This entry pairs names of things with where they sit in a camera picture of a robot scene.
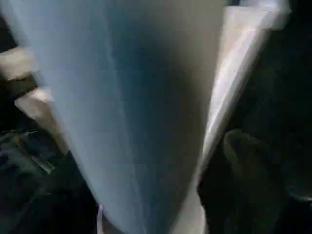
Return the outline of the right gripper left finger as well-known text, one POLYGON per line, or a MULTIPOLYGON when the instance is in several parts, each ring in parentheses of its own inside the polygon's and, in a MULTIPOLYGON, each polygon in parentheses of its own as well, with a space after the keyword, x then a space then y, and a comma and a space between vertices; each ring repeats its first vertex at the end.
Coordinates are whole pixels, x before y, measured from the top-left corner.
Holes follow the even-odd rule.
POLYGON ((49 176, 40 234, 95 234, 98 205, 68 152, 49 176))

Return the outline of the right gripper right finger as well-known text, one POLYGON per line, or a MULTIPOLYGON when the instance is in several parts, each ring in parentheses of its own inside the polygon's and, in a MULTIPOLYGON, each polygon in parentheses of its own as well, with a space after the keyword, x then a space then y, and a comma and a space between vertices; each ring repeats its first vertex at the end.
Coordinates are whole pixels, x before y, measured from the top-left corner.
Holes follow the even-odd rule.
POLYGON ((309 234, 312 153, 234 129, 199 184, 211 234, 309 234))

